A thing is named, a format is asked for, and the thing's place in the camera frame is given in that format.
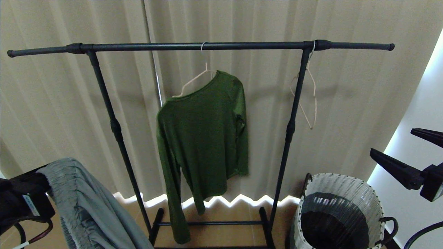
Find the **floor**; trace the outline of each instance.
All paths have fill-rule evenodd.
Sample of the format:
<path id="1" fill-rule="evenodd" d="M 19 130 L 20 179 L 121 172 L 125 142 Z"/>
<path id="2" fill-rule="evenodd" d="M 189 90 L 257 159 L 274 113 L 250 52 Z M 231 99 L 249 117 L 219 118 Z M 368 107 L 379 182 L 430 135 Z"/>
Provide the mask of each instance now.
<path id="1" fill-rule="evenodd" d="M 142 230 L 148 234 L 144 225 L 141 212 L 137 202 L 122 204 L 135 218 Z M 260 220 L 258 210 L 264 206 L 269 215 L 271 204 L 263 202 L 260 206 L 252 206 L 245 201 L 238 201 L 234 206 L 228 208 L 220 201 L 216 201 L 210 208 L 206 209 L 203 216 L 199 216 L 195 206 L 190 205 L 184 210 L 187 221 L 242 221 Z M 163 201 L 153 207 L 147 208 L 150 221 L 153 222 L 157 210 L 165 209 L 164 221 L 169 221 L 167 202 Z M 297 205 L 295 203 L 285 203 L 278 207 L 272 236 L 277 249 L 284 249 L 284 239 L 290 226 Z M 54 228 L 49 235 L 40 241 L 31 244 L 26 249 L 52 248 L 66 249 L 67 245 L 60 227 L 59 217 L 56 214 L 52 221 Z M 26 231 L 27 239 L 34 237 L 46 228 L 46 224 L 36 222 L 22 222 Z M 185 245 L 178 245 L 174 242 L 170 226 L 160 228 L 156 247 L 197 247 L 197 246 L 251 246 L 266 245 L 261 225 L 235 225 L 235 226 L 192 226 L 191 241 Z M 9 229 L 0 237 L 0 249 L 13 248 L 19 244 L 19 235 L 15 228 Z"/>

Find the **shirt sleeve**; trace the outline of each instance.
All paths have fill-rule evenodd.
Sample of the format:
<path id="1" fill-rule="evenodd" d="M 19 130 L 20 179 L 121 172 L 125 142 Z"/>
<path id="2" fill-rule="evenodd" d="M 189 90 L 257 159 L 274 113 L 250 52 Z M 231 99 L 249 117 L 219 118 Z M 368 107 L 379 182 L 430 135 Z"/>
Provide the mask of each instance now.
<path id="1" fill-rule="evenodd" d="M 182 210 L 182 200 L 180 196 L 180 168 L 171 148 L 168 146 L 166 133 L 159 122 L 157 122 L 157 142 L 166 183 L 166 194 L 172 232 L 175 241 L 179 244 L 184 244 L 190 241 L 191 237 L 188 223 L 186 222 Z"/>
<path id="2" fill-rule="evenodd" d="M 245 91 L 242 83 L 233 82 L 233 111 L 236 117 L 237 166 L 240 175 L 248 174 L 248 129 L 246 125 Z"/>

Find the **laundry basket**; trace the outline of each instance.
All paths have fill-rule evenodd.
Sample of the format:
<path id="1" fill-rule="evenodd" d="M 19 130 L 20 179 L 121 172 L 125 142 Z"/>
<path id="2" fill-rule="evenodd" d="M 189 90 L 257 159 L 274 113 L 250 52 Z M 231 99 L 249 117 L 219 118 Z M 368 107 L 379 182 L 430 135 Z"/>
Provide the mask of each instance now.
<path id="1" fill-rule="evenodd" d="M 364 181 L 339 174 L 310 175 L 294 217 L 296 249 L 379 249 L 398 230 L 383 217 L 375 191 Z M 384 238 L 386 221 L 393 232 Z"/>

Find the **curtain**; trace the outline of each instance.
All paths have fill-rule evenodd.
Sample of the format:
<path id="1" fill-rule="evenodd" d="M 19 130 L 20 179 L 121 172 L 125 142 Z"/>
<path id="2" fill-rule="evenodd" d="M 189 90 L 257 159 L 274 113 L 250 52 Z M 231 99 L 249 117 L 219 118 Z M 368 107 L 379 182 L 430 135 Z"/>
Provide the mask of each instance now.
<path id="1" fill-rule="evenodd" d="M 314 52 L 317 122 L 299 108 L 281 198 L 304 176 L 333 172 L 367 180 L 397 128 L 443 27 L 441 1 L 50 1 L 1 2 L 1 170 L 15 176 L 60 157 L 81 161 L 111 191 L 133 190 L 85 55 L 8 58 L 9 49 L 82 43 L 311 41 L 395 43 L 394 51 Z M 165 193 L 155 118 L 168 97 L 204 70 L 244 85 L 248 177 L 229 180 L 232 200 L 273 197 L 301 51 L 99 52 L 144 200 Z M 185 94 L 208 82 L 206 75 Z M 300 102 L 311 122 L 308 75 Z M 183 201 L 190 197 L 183 186 Z"/>

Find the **white woven basket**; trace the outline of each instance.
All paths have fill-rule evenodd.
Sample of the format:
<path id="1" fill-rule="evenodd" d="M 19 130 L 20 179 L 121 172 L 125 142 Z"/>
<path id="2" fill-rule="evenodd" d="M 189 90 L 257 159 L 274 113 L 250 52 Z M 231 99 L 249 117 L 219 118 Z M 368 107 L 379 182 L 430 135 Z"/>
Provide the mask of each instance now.
<path id="1" fill-rule="evenodd" d="M 309 226 L 322 224 L 319 229 L 325 229 L 324 227 L 329 226 L 330 223 L 327 223 L 324 219 L 313 220 L 312 216 L 309 216 L 310 220 L 306 220 L 307 214 L 314 214 L 315 217 L 316 214 L 323 213 L 334 220 L 340 221 L 343 228 L 353 234 L 354 239 L 352 241 L 357 241 L 356 243 L 359 244 L 357 249 L 381 248 L 385 243 L 383 241 L 385 219 L 393 220 L 398 229 L 394 218 L 383 218 L 383 208 L 370 185 L 360 179 L 346 175 L 317 174 L 307 180 L 304 194 L 295 215 L 294 241 L 297 249 L 315 249 L 306 240 L 306 237 L 311 234 L 304 235 L 303 233 L 306 231 L 303 231 L 302 227 L 304 226 L 306 230 Z M 303 226 L 302 214 L 305 215 Z M 329 231 L 332 231 L 332 233 L 337 231 L 338 233 L 339 229 L 329 228 Z M 343 238 L 341 233 L 334 236 L 334 242 L 341 243 L 341 240 L 351 241 L 349 238 Z"/>

